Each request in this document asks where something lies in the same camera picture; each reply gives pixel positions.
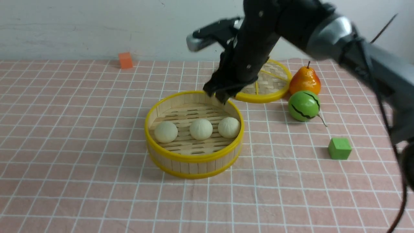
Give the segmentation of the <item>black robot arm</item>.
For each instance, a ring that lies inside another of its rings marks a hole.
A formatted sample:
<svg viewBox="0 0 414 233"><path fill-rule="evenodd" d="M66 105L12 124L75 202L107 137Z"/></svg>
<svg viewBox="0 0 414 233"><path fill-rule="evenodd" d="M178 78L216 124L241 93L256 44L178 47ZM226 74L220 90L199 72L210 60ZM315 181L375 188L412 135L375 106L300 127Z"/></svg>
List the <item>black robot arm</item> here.
<svg viewBox="0 0 414 233"><path fill-rule="evenodd" d="M187 37L191 51L218 42L225 48L219 69L204 86L219 102L235 97L257 80L279 38L315 60L331 59L392 108L392 125L384 120L392 145L408 145L396 156L405 184L413 188L413 65L371 44L335 7L319 0L244 0L244 19L223 19Z"/></svg>

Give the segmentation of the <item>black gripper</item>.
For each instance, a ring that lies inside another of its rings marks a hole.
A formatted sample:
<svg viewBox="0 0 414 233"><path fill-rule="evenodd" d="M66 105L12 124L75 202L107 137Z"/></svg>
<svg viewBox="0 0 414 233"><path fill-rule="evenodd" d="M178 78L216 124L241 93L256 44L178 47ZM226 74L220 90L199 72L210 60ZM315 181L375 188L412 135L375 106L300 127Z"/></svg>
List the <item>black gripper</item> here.
<svg viewBox="0 0 414 233"><path fill-rule="evenodd" d="M209 97L225 105L248 84L253 83L270 52L280 38L276 25L282 11L290 0L244 0L244 20L235 38L227 40L234 33L216 32L213 37L226 46L219 68L204 84L203 90Z"/></svg>

